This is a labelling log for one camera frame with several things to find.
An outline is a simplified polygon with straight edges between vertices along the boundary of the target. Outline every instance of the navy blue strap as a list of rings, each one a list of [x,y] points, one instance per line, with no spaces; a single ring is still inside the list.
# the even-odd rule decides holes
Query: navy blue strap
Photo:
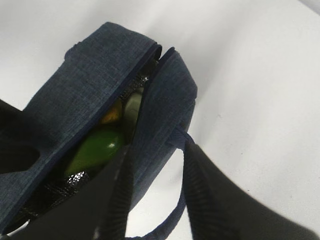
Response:
[[[168,144],[177,149],[185,150],[186,142],[194,143],[191,136],[181,127],[177,126],[167,140]],[[145,236],[126,237],[126,240],[165,240],[177,226],[182,214],[186,208],[186,201],[183,189],[180,193],[179,201],[170,215],[152,232]]]

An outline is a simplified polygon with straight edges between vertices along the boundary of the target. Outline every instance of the green mango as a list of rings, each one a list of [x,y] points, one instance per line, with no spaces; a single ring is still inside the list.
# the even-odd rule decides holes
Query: green mango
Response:
[[[81,143],[63,175],[68,177],[102,167],[115,156],[124,142],[124,136],[120,130],[108,125],[96,128]]]

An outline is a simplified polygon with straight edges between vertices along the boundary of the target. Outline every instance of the lunch bag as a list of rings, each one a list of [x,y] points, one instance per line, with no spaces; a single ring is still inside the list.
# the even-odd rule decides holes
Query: lunch bag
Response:
[[[0,239],[164,240],[186,207],[195,240],[319,239],[242,191],[194,143],[196,97],[180,54],[162,55],[140,33],[107,22],[75,44],[25,109],[0,102]],[[145,236],[125,237],[130,210],[176,149],[175,209]]]

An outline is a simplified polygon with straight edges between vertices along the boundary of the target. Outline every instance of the white backdrop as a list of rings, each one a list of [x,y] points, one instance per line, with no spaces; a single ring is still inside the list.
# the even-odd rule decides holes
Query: white backdrop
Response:
[[[320,234],[316,13],[292,0],[0,0],[0,99],[22,110],[107,21],[175,46],[198,85],[195,142],[248,194]],[[127,236],[175,207],[182,166],[177,152],[130,213]],[[191,239],[187,211],[169,239]]]

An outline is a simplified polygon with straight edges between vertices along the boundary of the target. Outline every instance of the denim-textured fabric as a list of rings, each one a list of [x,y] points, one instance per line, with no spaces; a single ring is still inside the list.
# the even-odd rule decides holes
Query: denim-textured fabric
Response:
[[[134,172],[131,208],[176,149],[167,141],[178,125],[188,128],[197,96],[194,80],[173,49],[160,59],[155,74],[143,97],[130,149]]]
[[[56,73],[36,93],[21,117],[0,139],[40,150],[39,160],[23,172],[0,175],[0,232],[35,187],[75,140],[109,107],[109,100],[156,43],[119,25],[106,23],[65,55]]]

